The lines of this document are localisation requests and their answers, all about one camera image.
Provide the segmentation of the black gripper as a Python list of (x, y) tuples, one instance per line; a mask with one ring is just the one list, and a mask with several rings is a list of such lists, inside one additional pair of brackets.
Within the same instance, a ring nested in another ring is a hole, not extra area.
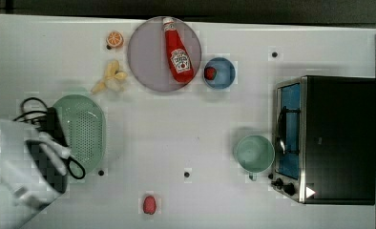
[(39, 131), (49, 134), (57, 143), (68, 147), (57, 111), (54, 107), (50, 107), (46, 114), (40, 117), (39, 125)]

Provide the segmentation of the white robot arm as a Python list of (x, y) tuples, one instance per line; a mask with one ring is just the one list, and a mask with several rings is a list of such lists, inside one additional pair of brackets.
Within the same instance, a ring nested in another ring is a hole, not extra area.
[(0, 229), (19, 229), (66, 192), (70, 155), (36, 126), (0, 119)]

